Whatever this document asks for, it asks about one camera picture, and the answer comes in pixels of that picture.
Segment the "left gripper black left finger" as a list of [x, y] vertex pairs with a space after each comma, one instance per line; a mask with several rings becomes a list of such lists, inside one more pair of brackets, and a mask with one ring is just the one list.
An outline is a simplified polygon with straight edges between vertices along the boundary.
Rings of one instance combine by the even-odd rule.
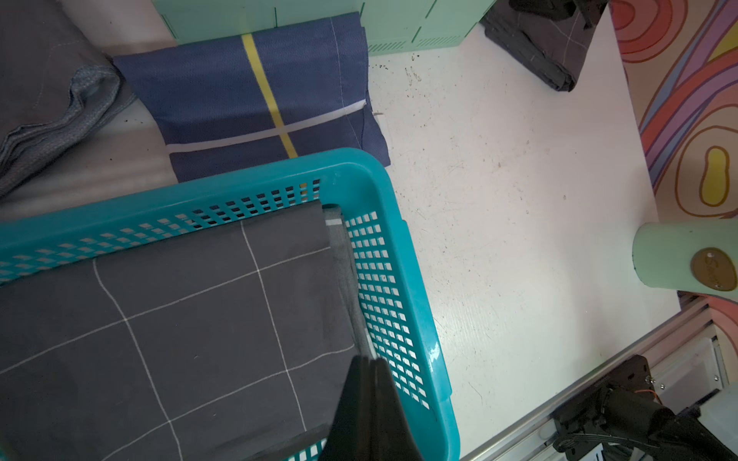
[[374, 399], [371, 363], [368, 357], [353, 358], [320, 461], [371, 459]]

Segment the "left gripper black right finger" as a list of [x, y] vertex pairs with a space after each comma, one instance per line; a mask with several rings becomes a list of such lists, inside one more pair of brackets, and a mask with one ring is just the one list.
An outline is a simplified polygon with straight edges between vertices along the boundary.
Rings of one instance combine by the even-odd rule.
[[422, 460], [415, 444], [396, 383], [384, 359], [374, 361], [374, 459]]

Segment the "grey pillowcase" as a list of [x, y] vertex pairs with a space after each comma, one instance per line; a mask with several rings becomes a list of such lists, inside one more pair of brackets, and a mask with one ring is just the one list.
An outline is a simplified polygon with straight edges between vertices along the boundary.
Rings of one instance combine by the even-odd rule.
[[374, 359], [377, 354], [359, 303], [359, 276], [343, 212], [338, 205], [330, 205], [324, 207], [323, 213], [332, 259], [336, 267], [338, 288], [349, 314], [357, 350], [361, 355]]

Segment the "navy cloth yellow stripe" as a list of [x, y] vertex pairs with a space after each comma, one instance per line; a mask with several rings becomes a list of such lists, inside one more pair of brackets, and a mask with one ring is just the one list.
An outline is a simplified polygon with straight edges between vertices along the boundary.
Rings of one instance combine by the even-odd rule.
[[179, 182], [340, 148], [389, 165], [357, 13], [116, 57]]

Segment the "dark grey checked cloth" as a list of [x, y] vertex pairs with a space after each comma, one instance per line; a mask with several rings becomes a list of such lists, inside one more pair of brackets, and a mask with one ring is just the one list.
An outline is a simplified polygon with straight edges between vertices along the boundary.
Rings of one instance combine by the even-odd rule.
[[352, 358], [341, 211], [302, 205], [1, 288], [10, 460], [285, 457], [324, 435]]
[[497, 1], [484, 34], [556, 91], [572, 91], [605, 1]]

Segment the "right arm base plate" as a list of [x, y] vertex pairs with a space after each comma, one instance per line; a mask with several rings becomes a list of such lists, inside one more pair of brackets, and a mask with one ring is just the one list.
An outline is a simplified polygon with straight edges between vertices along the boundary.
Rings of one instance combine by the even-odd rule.
[[644, 443], [661, 405], [655, 400], [646, 357], [634, 355], [554, 413], [553, 448], [568, 460], [582, 460], [595, 447], [627, 439]]

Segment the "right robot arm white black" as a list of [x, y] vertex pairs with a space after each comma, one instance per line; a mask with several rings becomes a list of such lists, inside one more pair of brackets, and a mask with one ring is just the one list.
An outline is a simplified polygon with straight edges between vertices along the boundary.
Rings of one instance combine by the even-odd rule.
[[645, 392], [607, 391], [597, 436], [602, 445], [640, 449], [655, 460], [735, 460], [737, 454], [693, 414], [676, 414]]

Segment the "dark grey checked cloth front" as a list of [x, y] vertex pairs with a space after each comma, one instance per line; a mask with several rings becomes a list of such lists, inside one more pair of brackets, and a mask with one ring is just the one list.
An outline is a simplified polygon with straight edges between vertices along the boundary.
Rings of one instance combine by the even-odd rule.
[[1, 288], [10, 460], [285, 457], [324, 435], [352, 358], [341, 211], [302, 205]]

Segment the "teal plastic basket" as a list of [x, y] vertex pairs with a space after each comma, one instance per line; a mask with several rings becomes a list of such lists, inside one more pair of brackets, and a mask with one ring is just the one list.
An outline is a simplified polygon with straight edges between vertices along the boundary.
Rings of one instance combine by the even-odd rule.
[[91, 259], [311, 201], [347, 217], [359, 302], [391, 368], [413, 439], [427, 460], [459, 458], [448, 376], [409, 227], [386, 169], [337, 149], [278, 161], [1, 227], [1, 278]]

